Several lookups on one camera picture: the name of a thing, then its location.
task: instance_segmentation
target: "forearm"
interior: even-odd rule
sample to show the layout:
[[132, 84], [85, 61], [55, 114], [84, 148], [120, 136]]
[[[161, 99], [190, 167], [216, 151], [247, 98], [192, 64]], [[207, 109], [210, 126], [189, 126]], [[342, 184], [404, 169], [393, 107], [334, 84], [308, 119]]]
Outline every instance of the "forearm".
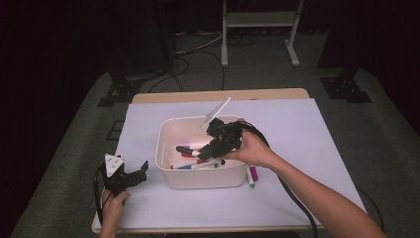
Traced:
[[267, 165], [335, 237], [384, 237], [376, 224], [344, 196], [307, 176], [277, 155]]
[[117, 233], [113, 229], [109, 229], [108, 227], [102, 226], [101, 232], [99, 233], [99, 238], [115, 238], [117, 237]]

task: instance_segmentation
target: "gray carpet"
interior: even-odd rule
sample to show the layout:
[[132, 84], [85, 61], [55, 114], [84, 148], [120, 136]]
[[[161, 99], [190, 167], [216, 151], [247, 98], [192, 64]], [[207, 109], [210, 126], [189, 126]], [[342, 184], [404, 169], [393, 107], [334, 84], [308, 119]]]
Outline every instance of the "gray carpet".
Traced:
[[[291, 66], [283, 43], [285, 37], [260, 37], [258, 43], [248, 47], [229, 48], [224, 88], [305, 88], [316, 99], [355, 185], [366, 191], [380, 208], [388, 237], [418, 237], [418, 135], [377, 79], [362, 69], [356, 82], [372, 103], [350, 104], [346, 100], [329, 99], [319, 77], [337, 75], [340, 69], [316, 68], [326, 35], [297, 35], [295, 49], [301, 67]], [[178, 47], [187, 50], [206, 41], [203, 37], [183, 36]], [[218, 47], [203, 51], [220, 56]], [[193, 54], [184, 59], [188, 60], [189, 68], [178, 77], [184, 91], [222, 88], [222, 69], [214, 57]], [[185, 63], [180, 61], [173, 71], [177, 73], [184, 67]], [[149, 91], [158, 81], [144, 83], [141, 92]], [[114, 121], [125, 119], [128, 108], [128, 103], [97, 107], [110, 85], [109, 75], [104, 74], [86, 95], [12, 237], [96, 237], [90, 228], [95, 213], [92, 179], [104, 154], [115, 152], [118, 142], [106, 138]], [[154, 92], [178, 90], [175, 81], [169, 79]], [[368, 213], [378, 221], [372, 204], [362, 198]], [[297, 233], [300, 237], [312, 236], [310, 230]], [[327, 231], [320, 231], [320, 237], [331, 236]]]

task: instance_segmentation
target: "storage bin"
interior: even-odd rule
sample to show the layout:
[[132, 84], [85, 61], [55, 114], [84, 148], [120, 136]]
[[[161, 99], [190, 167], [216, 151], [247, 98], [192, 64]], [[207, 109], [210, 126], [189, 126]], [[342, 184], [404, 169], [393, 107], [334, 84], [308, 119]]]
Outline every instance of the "storage bin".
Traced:
[[[234, 122], [237, 116], [217, 116], [225, 123]], [[213, 137], [206, 133], [207, 127], [200, 125], [206, 117], [184, 117], [166, 120], [160, 126], [157, 140], [156, 163], [168, 185], [174, 189], [197, 189], [238, 186], [245, 180], [247, 166], [237, 160], [226, 160], [218, 168], [208, 167], [199, 170], [175, 170], [171, 166], [189, 164], [198, 158], [182, 157], [175, 148], [189, 147], [199, 150]]]

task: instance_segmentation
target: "pink marker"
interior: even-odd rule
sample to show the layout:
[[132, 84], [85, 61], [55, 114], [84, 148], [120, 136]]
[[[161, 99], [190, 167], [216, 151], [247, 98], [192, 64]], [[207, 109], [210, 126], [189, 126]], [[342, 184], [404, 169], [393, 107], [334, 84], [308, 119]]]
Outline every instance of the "pink marker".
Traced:
[[259, 180], [259, 175], [257, 174], [257, 168], [255, 166], [250, 166], [251, 175], [253, 176], [254, 181]]

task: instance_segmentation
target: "marker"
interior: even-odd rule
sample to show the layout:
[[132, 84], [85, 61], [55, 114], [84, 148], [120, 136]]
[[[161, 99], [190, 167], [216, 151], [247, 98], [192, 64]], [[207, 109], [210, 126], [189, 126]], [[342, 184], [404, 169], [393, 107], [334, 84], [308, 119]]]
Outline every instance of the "marker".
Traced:
[[253, 176], [254, 181], [259, 180], [259, 175], [257, 174], [257, 168], [255, 166], [250, 166], [251, 175]]
[[178, 152], [180, 152], [181, 155], [186, 154], [186, 155], [190, 155], [192, 157], [198, 157], [198, 155], [200, 155], [200, 152], [198, 152], [198, 151], [194, 151], [194, 150], [191, 150], [189, 148], [185, 148], [185, 147], [181, 147], [181, 146], [177, 146], [175, 149]]
[[248, 178], [248, 183], [250, 184], [250, 188], [256, 187], [256, 184], [254, 183], [254, 180], [253, 180], [253, 175], [251, 174], [251, 168], [249, 166], [247, 166], [247, 178]]
[[179, 165], [179, 166], [172, 165], [172, 166], [170, 166], [170, 169], [171, 170], [191, 170], [191, 166], [199, 165], [199, 164], [203, 164], [203, 163], [205, 163], [205, 161], [195, 160], [195, 161], [189, 162], [187, 164]]
[[207, 161], [206, 163], [202, 163], [199, 165], [195, 165], [195, 166], [191, 166], [192, 170], [198, 170], [198, 169], [203, 169], [206, 167], [210, 167], [210, 166], [214, 166], [214, 168], [219, 167], [219, 163], [222, 164], [222, 160], [211, 160], [211, 161]]

